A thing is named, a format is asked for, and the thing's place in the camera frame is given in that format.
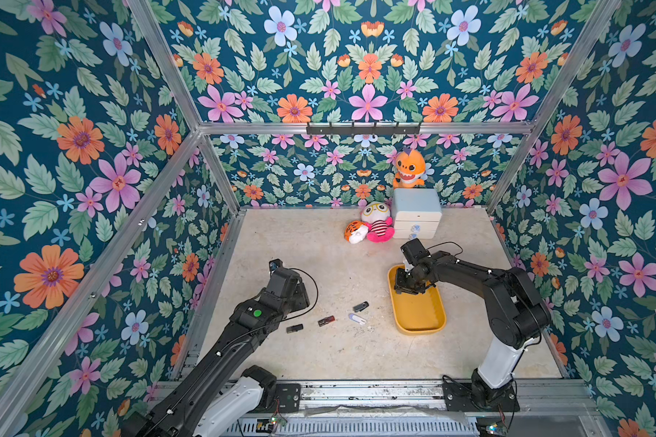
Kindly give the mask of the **white blue usb flash drive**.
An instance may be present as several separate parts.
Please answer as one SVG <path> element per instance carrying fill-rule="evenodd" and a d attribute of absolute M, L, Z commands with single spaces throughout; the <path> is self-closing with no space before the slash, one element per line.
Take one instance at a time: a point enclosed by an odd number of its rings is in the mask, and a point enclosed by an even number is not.
<path fill-rule="evenodd" d="M 361 326 L 366 325 L 366 320 L 354 313 L 350 313 L 348 317 L 352 322 L 358 323 Z"/>

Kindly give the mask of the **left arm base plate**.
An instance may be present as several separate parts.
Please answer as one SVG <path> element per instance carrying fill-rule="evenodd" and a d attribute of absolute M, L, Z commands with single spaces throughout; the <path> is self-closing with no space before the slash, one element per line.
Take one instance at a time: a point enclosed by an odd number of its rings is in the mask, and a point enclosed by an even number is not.
<path fill-rule="evenodd" d="M 270 391 L 263 392 L 260 403 L 251 413 L 296 413 L 299 411 L 301 394 L 301 384 L 275 384 Z"/>

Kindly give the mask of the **dark red usb flash drive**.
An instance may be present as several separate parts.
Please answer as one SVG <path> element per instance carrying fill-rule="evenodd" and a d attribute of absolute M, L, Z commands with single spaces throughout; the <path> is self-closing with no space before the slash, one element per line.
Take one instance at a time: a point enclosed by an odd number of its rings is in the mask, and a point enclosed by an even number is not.
<path fill-rule="evenodd" d="M 324 327 L 330 323 L 335 322 L 335 316 L 328 316 L 325 318 L 322 318 L 321 320 L 318 321 L 318 326 L 319 327 Z"/>

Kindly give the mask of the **black silver usb flash drive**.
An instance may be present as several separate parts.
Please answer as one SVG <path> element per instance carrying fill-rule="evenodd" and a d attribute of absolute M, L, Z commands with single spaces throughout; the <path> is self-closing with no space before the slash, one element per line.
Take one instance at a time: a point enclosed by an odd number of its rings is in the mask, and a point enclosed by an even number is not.
<path fill-rule="evenodd" d="M 366 310 L 369 307 L 368 302 L 361 302 L 353 307 L 353 312 L 358 313 Z"/>

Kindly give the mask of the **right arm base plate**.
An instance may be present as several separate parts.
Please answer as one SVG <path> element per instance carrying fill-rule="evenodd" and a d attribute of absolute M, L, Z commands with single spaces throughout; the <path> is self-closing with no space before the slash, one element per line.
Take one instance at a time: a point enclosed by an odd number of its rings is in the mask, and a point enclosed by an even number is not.
<path fill-rule="evenodd" d="M 517 382 L 491 389 L 482 380 L 459 382 L 447 375 L 442 377 L 446 409 L 456 413 L 517 413 L 520 411 Z"/>

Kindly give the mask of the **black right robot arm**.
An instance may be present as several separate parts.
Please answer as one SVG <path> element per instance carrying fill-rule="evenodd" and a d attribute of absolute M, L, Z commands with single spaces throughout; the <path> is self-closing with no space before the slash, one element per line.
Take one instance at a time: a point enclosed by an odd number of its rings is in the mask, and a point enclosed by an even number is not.
<path fill-rule="evenodd" d="M 471 392 L 488 397 L 503 393 L 525 350 L 541 343 L 543 330 L 551 324 L 550 310 L 528 273 L 484 267 L 446 251 L 432 253 L 418 239 L 400 251 L 405 265 L 395 273 L 396 293 L 419 295 L 442 282 L 483 300 L 493 340 L 472 373 Z"/>

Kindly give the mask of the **yellow plastic storage tray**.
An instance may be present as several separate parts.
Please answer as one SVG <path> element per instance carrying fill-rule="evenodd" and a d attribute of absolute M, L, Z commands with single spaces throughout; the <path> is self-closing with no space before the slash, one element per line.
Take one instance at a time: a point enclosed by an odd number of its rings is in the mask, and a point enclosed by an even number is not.
<path fill-rule="evenodd" d="M 426 293 L 411 295 L 397 293 L 395 279 L 403 265 L 395 265 L 388 271 L 389 296 L 393 307 L 395 325 L 404 335 L 428 335 L 446 327 L 446 312 L 437 287 Z"/>

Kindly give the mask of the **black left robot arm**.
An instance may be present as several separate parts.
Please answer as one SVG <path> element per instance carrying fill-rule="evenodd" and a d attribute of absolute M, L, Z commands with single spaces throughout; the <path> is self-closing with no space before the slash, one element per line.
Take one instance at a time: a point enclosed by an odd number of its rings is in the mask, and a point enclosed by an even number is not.
<path fill-rule="evenodd" d="M 123 436 L 218 436 L 261 403 L 271 402 L 276 377 L 258 366 L 221 393 L 233 373 L 285 320 L 313 309 L 304 271 L 270 262 L 270 279 L 258 295 L 239 303 L 217 342 L 189 375 L 148 413 L 133 413 Z"/>

